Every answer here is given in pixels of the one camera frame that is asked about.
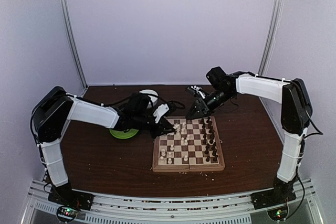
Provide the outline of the wooden chess board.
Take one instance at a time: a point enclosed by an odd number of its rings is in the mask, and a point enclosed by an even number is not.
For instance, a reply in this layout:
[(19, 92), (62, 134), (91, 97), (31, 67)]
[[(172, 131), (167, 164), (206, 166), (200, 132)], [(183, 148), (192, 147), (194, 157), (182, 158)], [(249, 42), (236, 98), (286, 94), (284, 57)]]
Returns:
[(175, 132), (161, 135), (154, 140), (152, 170), (154, 172), (187, 173), (219, 172), (225, 168), (221, 140), (214, 116), (187, 120), (170, 116)]

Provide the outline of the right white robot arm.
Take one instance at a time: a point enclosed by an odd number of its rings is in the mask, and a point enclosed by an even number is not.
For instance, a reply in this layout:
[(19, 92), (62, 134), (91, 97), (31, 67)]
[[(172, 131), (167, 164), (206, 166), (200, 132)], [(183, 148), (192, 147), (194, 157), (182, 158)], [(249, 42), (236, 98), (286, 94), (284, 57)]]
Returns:
[(217, 108), (238, 94), (254, 95), (281, 105), (281, 125), (285, 140), (273, 189), (272, 203), (279, 204), (289, 196), (297, 180), (298, 167), (304, 154), (304, 139), (312, 116), (310, 98), (302, 79), (287, 80), (263, 77), (252, 72), (226, 74), (220, 67), (212, 68), (206, 77), (214, 91), (188, 86), (186, 91), (196, 97), (186, 114), (188, 120), (210, 116)]

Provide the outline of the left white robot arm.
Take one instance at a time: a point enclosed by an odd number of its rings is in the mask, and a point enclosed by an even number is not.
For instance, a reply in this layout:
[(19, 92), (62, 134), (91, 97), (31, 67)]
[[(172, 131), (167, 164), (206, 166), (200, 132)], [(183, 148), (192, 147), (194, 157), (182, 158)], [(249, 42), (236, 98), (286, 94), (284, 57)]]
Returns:
[(156, 138), (174, 131), (166, 117), (176, 109), (174, 101), (157, 94), (134, 92), (119, 101), (103, 103), (68, 93), (61, 86), (52, 88), (32, 110), (30, 130), (56, 198), (64, 205), (71, 205), (76, 199), (61, 147), (72, 124), (119, 132), (148, 131)]

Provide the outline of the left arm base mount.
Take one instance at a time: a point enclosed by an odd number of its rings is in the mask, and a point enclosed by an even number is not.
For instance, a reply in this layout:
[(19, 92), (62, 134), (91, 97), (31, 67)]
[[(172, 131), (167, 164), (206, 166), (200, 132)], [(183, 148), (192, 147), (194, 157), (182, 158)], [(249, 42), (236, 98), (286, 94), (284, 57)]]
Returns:
[(64, 201), (55, 191), (52, 191), (48, 200), (59, 205), (70, 206), (71, 208), (77, 208), (80, 210), (90, 210), (93, 203), (94, 195), (90, 193), (83, 193), (79, 191), (73, 191), (70, 201)]

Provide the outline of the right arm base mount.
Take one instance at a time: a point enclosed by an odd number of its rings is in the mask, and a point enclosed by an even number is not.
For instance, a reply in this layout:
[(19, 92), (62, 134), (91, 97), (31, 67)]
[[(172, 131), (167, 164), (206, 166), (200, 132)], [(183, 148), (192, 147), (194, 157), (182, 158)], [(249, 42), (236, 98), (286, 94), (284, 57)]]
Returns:
[(287, 195), (282, 196), (277, 195), (273, 189), (251, 194), (251, 201), (255, 210), (285, 204), (286, 201), (292, 201), (296, 198), (295, 193), (288, 193)]

